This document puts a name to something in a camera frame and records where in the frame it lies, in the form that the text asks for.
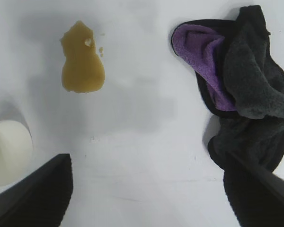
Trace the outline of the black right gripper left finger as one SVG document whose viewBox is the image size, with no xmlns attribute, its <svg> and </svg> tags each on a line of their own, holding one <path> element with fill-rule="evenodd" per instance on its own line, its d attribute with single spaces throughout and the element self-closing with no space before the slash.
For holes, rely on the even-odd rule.
<svg viewBox="0 0 284 227">
<path fill-rule="evenodd" d="M 70 154 L 58 154 L 0 193 L 0 227 L 58 227 L 73 193 Z"/>
</svg>

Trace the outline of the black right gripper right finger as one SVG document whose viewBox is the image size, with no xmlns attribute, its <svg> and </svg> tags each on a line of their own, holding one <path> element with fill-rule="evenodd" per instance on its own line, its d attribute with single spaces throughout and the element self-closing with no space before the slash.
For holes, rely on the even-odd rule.
<svg viewBox="0 0 284 227">
<path fill-rule="evenodd" d="M 284 227 L 284 180 L 228 152 L 223 184 L 240 226 Z"/>
</svg>

